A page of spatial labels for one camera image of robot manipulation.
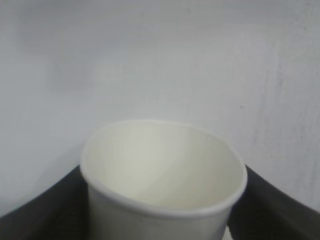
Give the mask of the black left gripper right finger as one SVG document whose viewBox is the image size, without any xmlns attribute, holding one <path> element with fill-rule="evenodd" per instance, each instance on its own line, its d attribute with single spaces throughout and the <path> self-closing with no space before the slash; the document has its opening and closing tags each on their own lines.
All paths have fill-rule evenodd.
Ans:
<svg viewBox="0 0 320 240">
<path fill-rule="evenodd" d="M 318 240 L 320 214 L 247 168 L 247 187 L 228 220 L 234 240 Z"/>
</svg>

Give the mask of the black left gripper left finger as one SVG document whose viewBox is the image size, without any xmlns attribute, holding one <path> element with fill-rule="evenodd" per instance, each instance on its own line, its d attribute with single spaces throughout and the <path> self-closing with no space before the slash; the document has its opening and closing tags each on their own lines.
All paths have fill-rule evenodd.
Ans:
<svg viewBox="0 0 320 240">
<path fill-rule="evenodd" d="M 88 189 L 76 167 L 54 186 L 0 218 L 1 240 L 89 239 Z"/>
</svg>

